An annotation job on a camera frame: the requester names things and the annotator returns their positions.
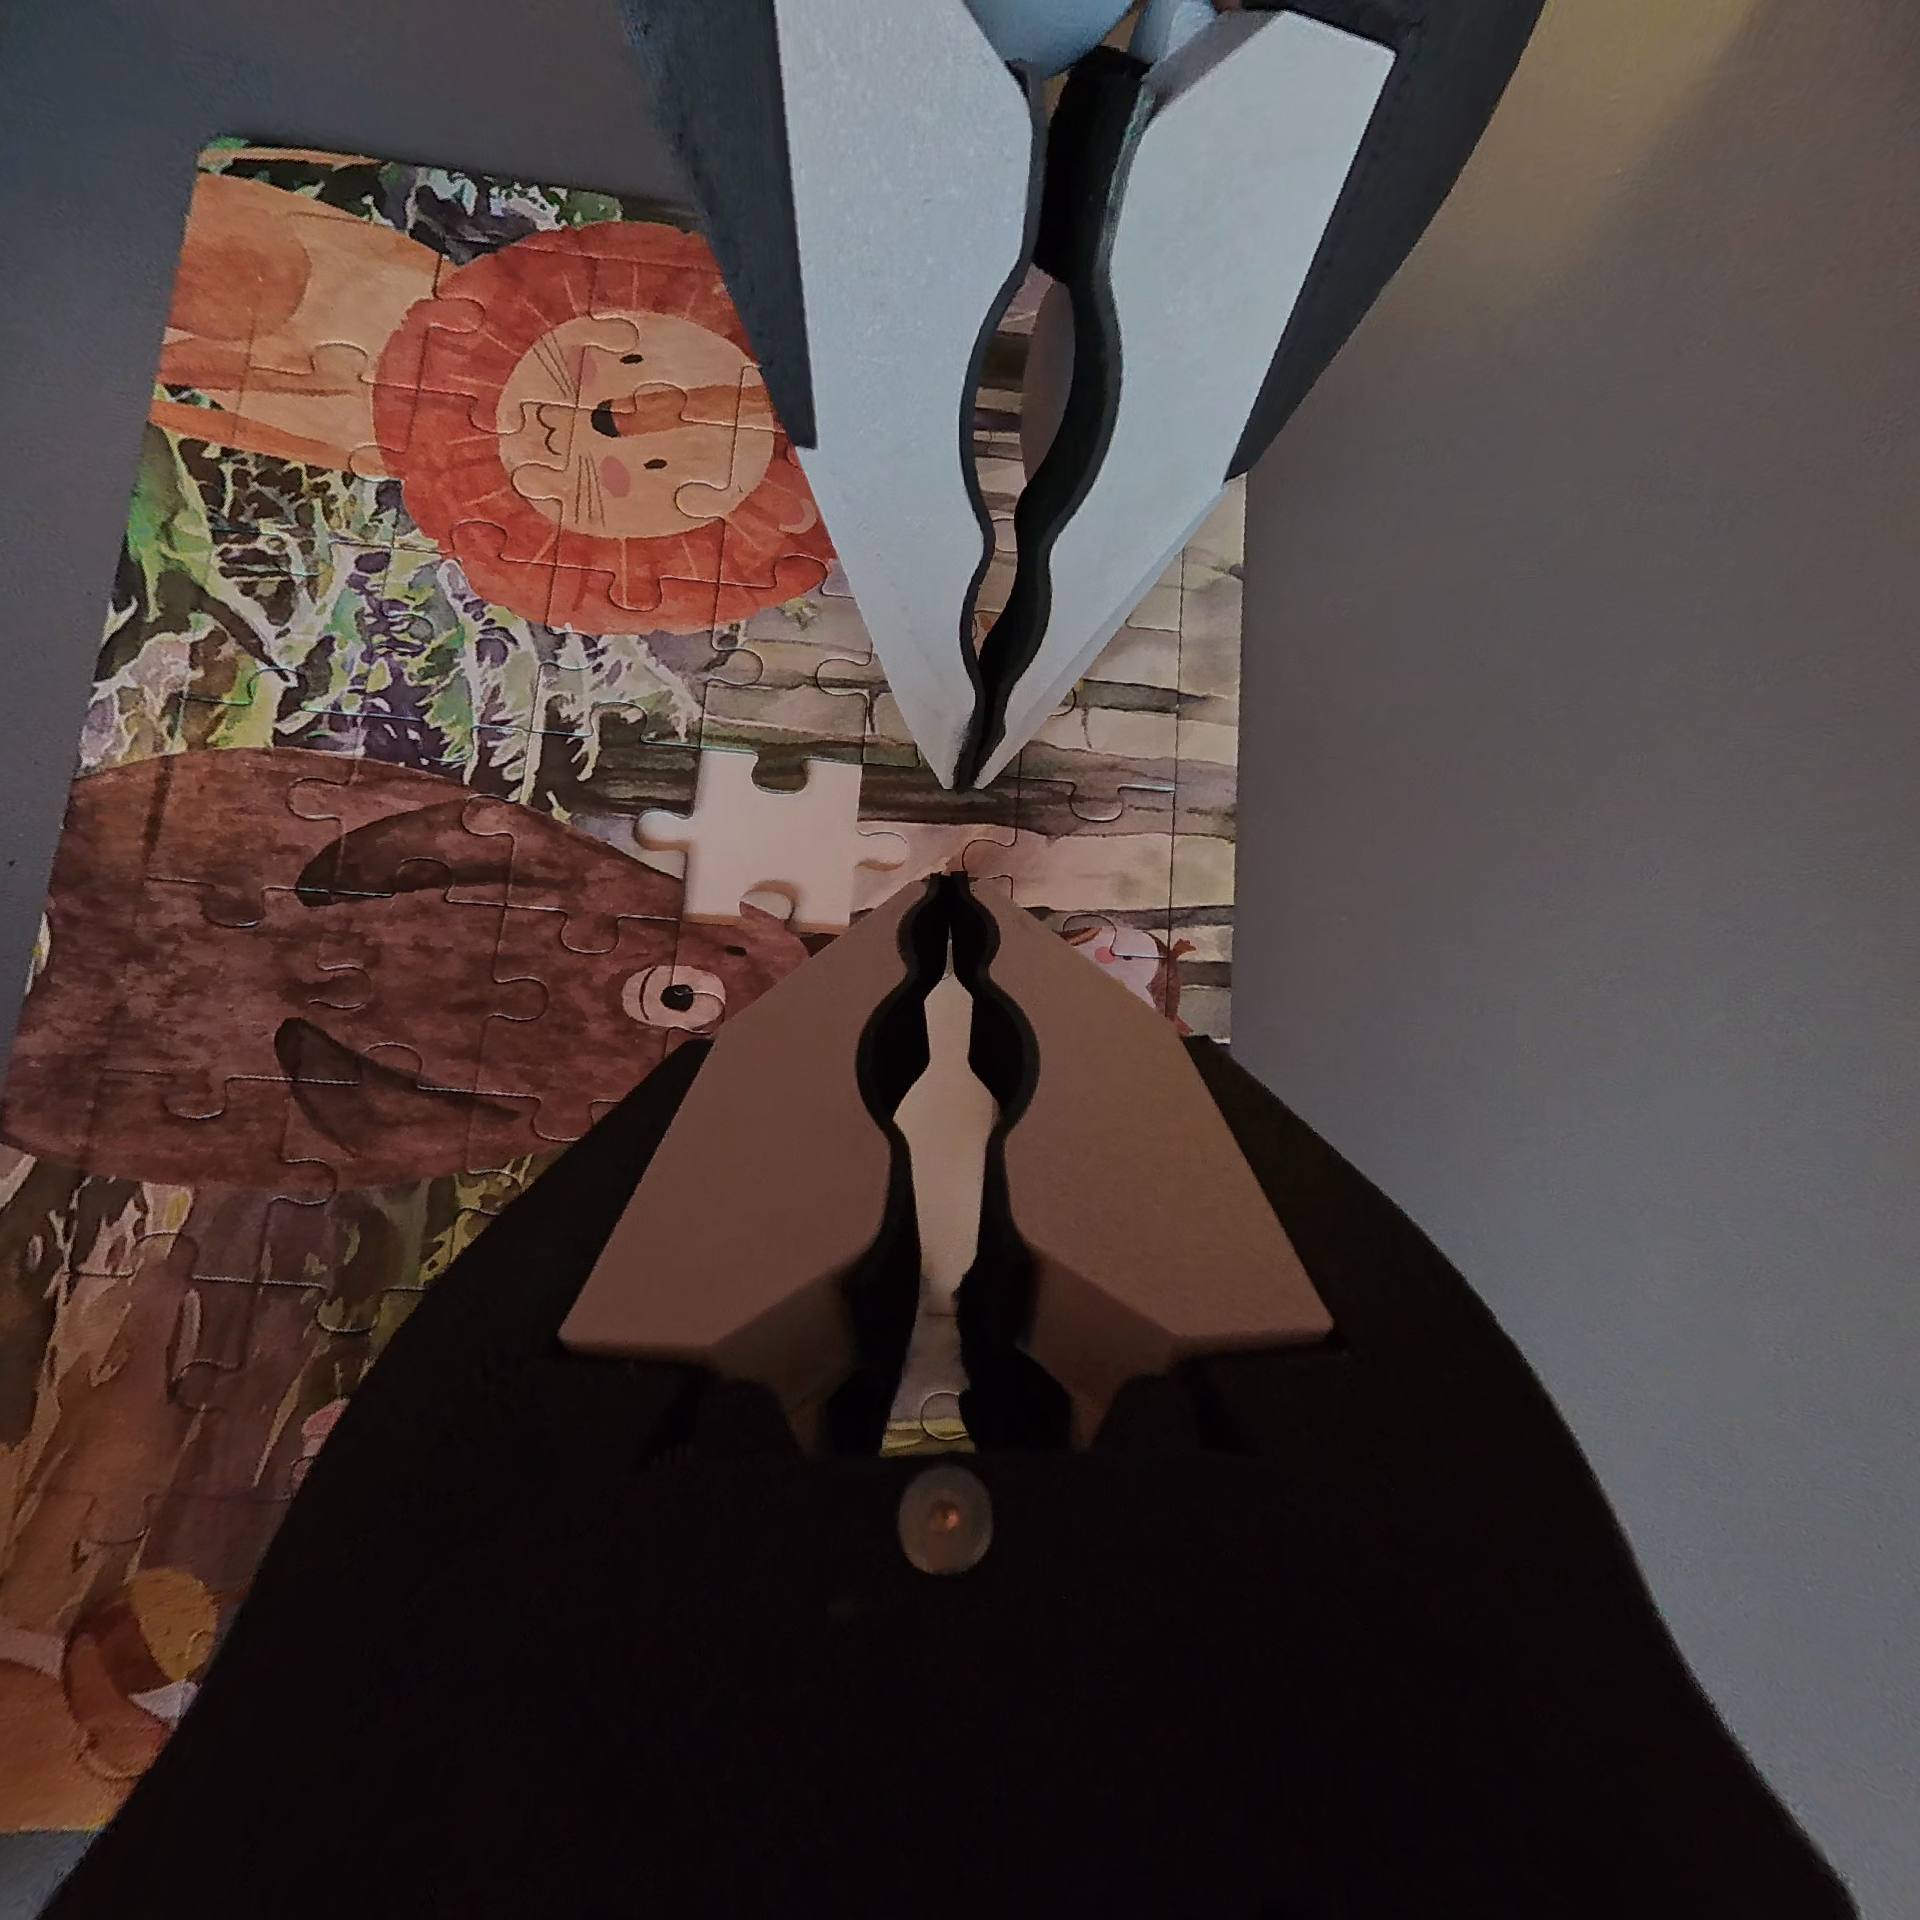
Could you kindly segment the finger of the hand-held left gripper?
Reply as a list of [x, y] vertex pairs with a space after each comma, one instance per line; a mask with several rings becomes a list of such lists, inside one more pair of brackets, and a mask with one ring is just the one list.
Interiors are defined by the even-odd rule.
[[1073, 388], [1015, 496], [969, 780], [1058, 711], [1224, 496], [1387, 73], [1387, 45], [1300, 9], [1215, 14], [1132, 73], [1065, 265]]
[[805, 485], [933, 776], [975, 711], [990, 519], [981, 340], [1035, 253], [1040, 78], [957, 0], [784, 0], [784, 117], [813, 364]]

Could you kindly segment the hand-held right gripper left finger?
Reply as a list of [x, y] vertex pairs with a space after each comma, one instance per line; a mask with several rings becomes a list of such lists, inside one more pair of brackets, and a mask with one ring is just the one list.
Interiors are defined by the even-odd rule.
[[949, 894], [911, 884], [737, 1010], [559, 1321], [572, 1352], [689, 1357], [871, 1456], [922, 1232], [897, 1104], [928, 1066]]

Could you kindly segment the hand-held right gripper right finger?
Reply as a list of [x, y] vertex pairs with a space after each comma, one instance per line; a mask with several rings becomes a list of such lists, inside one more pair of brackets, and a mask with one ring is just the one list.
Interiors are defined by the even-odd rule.
[[969, 1064], [999, 1096], [957, 1287], [975, 1449], [1091, 1440], [1130, 1377], [1322, 1342], [1309, 1282], [1179, 1023], [1002, 894], [950, 884]]

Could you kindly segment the animal jigsaw puzzle board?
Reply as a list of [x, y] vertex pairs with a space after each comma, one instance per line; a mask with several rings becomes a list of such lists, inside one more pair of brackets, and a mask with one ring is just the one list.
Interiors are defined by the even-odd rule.
[[1244, 480], [928, 771], [693, 213], [209, 140], [6, 1077], [6, 1835], [92, 1835], [425, 1282], [916, 873], [1229, 1037]]

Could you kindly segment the grey desk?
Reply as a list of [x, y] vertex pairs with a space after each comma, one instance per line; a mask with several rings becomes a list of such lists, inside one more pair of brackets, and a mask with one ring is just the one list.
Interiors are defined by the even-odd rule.
[[[209, 140], [693, 213], [622, 5], [6, 5], [6, 1033]], [[1240, 586], [1229, 1051], [1917, 1915], [1917, 5], [1542, 5]]]

